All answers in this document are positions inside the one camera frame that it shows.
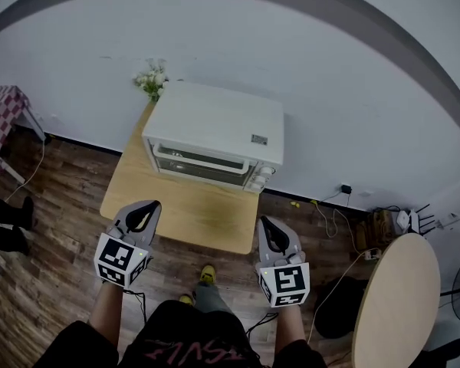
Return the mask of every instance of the round table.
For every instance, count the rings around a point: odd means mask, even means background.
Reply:
[[[390,244],[356,319],[354,368],[408,368],[434,326],[440,287],[435,252],[423,237],[409,233]]]

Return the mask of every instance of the cable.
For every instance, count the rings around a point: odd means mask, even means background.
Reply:
[[[128,290],[123,290],[124,293],[126,294],[132,294],[140,303],[140,309],[141,313],[143,314],[143,319],[145,320],[145,324],[147,322],[146,320],[146,298],[145,294],[143,292],[134,292],[134,291],[128,291]]]
[[[337,224],[336,224],[336,212],[339,213],[344,219],[346,219],[347,228],[349,229],[350,234],[351,234],[351,241],[353,243],[354,251],[356,251],[356,253],[359,254],[360,252],[357,250],[356,244],[354,243],[353,231],[351,230],[350,222],[347,219],[347,217],[342,212],[340,212],[338,209],[334,209],[332,211],[332,221],[334,223],[334,227],[336,228],[336,231],[334,232],[333,235],[329,235],[329,226],[327,225],[327,217],[319,209],[319,206],[318,206],[317,202],[314,201],[314,204],[315,204],[315,207],[317,207],[317,211],[320,213],[320,215],[322,215],[324,217],[324,220],[325,220],[325,232],[326,232],[328,238],[336,237],[337,232],[339,231],[339,228],[337,227]]]
[[[324,305],[324,303],[327,301],[327,299],[330,297],[330,295],[336,290],[337,288],[337,285],[343,280],[344,276],[347,274],[347,272],[355,265],[355,263],[363,256],[363,254],[365,252],[368,252],[368,251],[372,251],[373,249],[375,248],[371,248],[371,249],[367,249],[363,252],[361,252],[358,257],[354,260],[353,263],[351,263],[351,265],[347,268],[347,270],[344,272],[343,275],[341,275],[341,277],[339,278],[339,281],[334,285],[334,287],[332,288],[332,291],[330,291],[330,293],[327,295],[327,297],[324,298],[324,301],[322,301],[320,303],[320,305],[318,306],[318,308],[315,310],[315,314],[314,314],[314,319],[312,320],[312,328],[310,329],[310,335],[308,336],[308,341],[307,341],[307,344],[310,343],[310,339],[312,338],[312,333],[314,332],[314,325],[315,325],[315,317],[317,316],[317,312],[320,310],[320,307],[322,307],[322,305]]]
[[[337,194],[335,195],[332,195],[332,196],[329,196],[328,198],[325,198],[325,199],[322,199],[322,200],[315,200],[315,202],[317,203],[322,203],[322,202],[325,202],[326,200],[329,200],[329,199],[332,199],[332,198],[335,198],[336,196],[340,195],[342,192],[338,192]]]
[[[325,220],[325,233],[327,235],[328,238],[332,238],[332,237],[336,237],[336,234],[337,234],[337,225],[336,225],[336,212],[334,209],[334,211],[332,212],[332,221],[334,223],[334,226],[336,227],[336,231],[334,232],[333,235],[329,235],[329,226],[327,225],[327,217],[322,213],[322,211],[319,209],[319,205],[317,204],[317,202],[314,201],[314,204],[315,204],[315,207],[317,207],[317,211],[320,213],[320,215],[322,215],[324,217],[324,220]]]
[[[262,319],[259,320],[254,326],[249,328],[247,331],[245,331],[245,335],[247,335],[248,340],[251,340],[251,332],[254,330],[256,327],[261,326],[262,324],[266,324],[269,322],[272,322],[274,319],[278,317],[279,314],[268,312]]]
[[[335,364],[335,363],[340,362],[341,360],[345,359],[346,356],[347,356],[348,354],[350,354],[351,352],[352,352],[352,350],[350,350],[349,352],[347,352],[346,354],[344,354],[344,356],[342,356],[341,358],[335,359],[334,361],[331,361],[330,363],[327,364],[327,366],[331,366],[332,364]]]
[[[460,218],[459,218],[459,219],[456,219],[456,220],[455,220],[455,221],[453,221],[453,222],[450,222],[449,224],[443,225],[443,228],[446,228],[447,226],[450,226],[450,225],[456,224],[457,222],[460,222]]]
[[[44,141],[43,141],[43,154],[41,156],[41,161],[39,161],[39,164],[38,166],[36,166],[36,170],[34,171],[34,173],[32,173],[32,176],[29,177],[29,180],[27,180],[24,184],[22,184],[21,186],[19,186],[18,188],[15,189],[15,191],[5,200],[5,203],[8,202],[8,200],[13,196],[15,195],[15,193],[22,187],[24,187],[28,182],[30,182],[32,180],[32,178],[34,177],[34,175],[36,174],[36,172],[38,171],[39,169],[39,166],[41,166],[42,162],[43,162],[43,159],[44,159]]]
[[[455,302],[458,301],[458,300],[460,300],[460,297],[454,299],[453,301],[452,301],[452,299],[450,298],[450,301],[449,301],[448,303],[444,303],[444,304],[440,305],[440,306],[438,307],[438,309],[439,309],[439,308],[443,308],[445,305],[448,305],[448,304],[451,304],[451,303],[455,303]]]
[[[402,211],[399,206],[390,205],[388,207],[377,207],[376,209],[373,210],[373,212],[377,212],[378,210],[390,210],[392,207],[397,208],[397,210],[395,210],[396,212],[401,212]]]
[[[348,219],[347,219],[347,217],[346,217],[346,216],[345,216],[345,215],[344,215],[342,212],[340,212],[339,210],[337,210],[337,209],[334,209],[334,212],[338,212],[340,215],[342,215],[342,216],[343,216],[343,218],[344,218],[344,219],[346,219],[347,228],[350,230],[350,234],[351,234],[351,242],[353,243],[353,248],[354,248],[354,251],[356,251],[356,253],[357,253],[358,255],[361,255],[362,253],[361,253],[361,252],[359,252],[359,251],[357,250],[357,248],[356,248],[356,244],[354,243],[354,236],[353,236],[353,231],[351,230],[351,227],[350,227],[350,222],[349,222],[349,220],[348,220]]]

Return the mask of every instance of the yellow shoe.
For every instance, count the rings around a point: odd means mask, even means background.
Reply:
[[[192,303],[192,298],[188,294],[183,294],[181,297],[179,297],[179,301],[184,304],[188,304],[191,307],[194,307],[194,304]]]
[[[214,284],[216,282],[216,273],[215,268],[210,264],[207,264],[201,271],[201,278],[199,279],[201,282],[205,282],[206,284]]]

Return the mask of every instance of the charger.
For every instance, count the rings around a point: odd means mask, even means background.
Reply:
[[[346,184],[343,184],[340,187],[340,191],[342,193],[345,193],[346,195],[351,195],[351,192],[353,191],[353,189],[351,188],[351,186],[347,186]]]

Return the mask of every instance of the forearm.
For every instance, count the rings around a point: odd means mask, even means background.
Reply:
[[[305,340],[300,306],[291,305],[290,307],[283,307],[280,309],[278,316],[274,354],[278,354],[284,347],[296,340]]]
[[[123,289],[110,282],[105,282],[100,288],[88,321],[89,325],[106,337],[115,347],[120,337],[122,306]]]

